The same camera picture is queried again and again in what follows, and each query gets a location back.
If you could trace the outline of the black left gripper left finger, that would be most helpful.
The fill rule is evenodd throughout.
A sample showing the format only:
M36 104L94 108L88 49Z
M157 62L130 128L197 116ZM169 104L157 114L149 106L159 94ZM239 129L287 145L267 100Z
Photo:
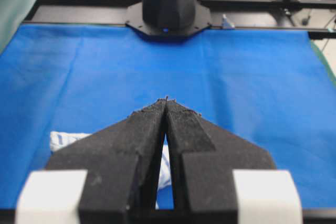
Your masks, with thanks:
M52 154L30 173L19 196L16 223L126 223L136 206L155 207L166 102Z

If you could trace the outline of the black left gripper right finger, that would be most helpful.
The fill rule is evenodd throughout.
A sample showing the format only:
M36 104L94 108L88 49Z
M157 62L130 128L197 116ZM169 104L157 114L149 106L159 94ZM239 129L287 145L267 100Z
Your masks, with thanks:
M173 100L165 122L176 223L302 223L292 176L267 150Z

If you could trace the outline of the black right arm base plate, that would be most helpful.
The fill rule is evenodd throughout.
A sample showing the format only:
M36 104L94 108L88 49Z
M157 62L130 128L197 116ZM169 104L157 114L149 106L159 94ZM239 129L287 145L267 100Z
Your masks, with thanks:
M163 8L144 10L143 3L127 9L125 24L151 38L181 38L193 36L212 26L210 10L198 3L192 10Z

